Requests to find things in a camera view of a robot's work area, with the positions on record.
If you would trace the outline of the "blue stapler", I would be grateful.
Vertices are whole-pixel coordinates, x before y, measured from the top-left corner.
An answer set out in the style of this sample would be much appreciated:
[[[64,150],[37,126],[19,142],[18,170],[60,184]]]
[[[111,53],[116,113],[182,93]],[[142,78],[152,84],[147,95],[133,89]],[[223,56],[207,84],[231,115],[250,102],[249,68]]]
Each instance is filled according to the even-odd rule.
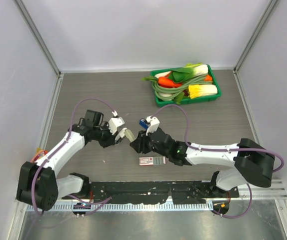
[[[149,128],[149,126],[150,126],[150,123],[145,118],[141,118],[139,120],[139,125],[141,127],[143,127],[145,130],[147,130]]]

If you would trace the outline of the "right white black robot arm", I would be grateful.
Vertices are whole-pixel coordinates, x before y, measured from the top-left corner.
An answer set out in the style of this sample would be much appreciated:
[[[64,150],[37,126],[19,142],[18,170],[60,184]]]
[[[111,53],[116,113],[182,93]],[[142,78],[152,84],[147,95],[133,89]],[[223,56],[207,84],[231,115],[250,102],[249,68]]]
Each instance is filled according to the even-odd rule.
[[[269,188],[272,184],[275,157],[248,138],[231,145],[200,145],[174,140],[158,128],[152,133],[139,131],[129,145],[139,154],[154,152],[177,166],[207,164],[227,167],[216,171],[211,178],[209,191],[216,198],[240,185]]]

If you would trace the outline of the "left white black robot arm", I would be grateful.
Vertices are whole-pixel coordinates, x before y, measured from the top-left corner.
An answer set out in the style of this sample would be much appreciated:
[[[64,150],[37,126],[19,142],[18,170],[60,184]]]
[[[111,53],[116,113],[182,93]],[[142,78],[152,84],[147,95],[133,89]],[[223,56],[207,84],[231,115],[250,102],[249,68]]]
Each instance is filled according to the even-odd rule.
[[[125,135],[121,127],[125,122],[116,111],[112,114],[109,121],[104,121],[103,113],[87,110],[52,150],[35,162],[25,162],[20,168],[16,199],[43,211],[50,210],[58,199],[68,195],[86,199],[91,191],[89,177],[75,172],[60,179],[57,176],[89,142],[96,141],[107,148],[122,140]]]

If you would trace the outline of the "white beige stapler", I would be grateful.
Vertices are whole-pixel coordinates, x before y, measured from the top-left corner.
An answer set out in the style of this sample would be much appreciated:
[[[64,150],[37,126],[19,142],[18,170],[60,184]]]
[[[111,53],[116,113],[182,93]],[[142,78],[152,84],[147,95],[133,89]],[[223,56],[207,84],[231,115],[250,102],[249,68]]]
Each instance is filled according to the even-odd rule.
[[[122,128],[121,131],[115,137],[115,143],[120,143],[124,138],[127,138],[130,142],[135,140],[135,136],[132,131],[126,127]]]

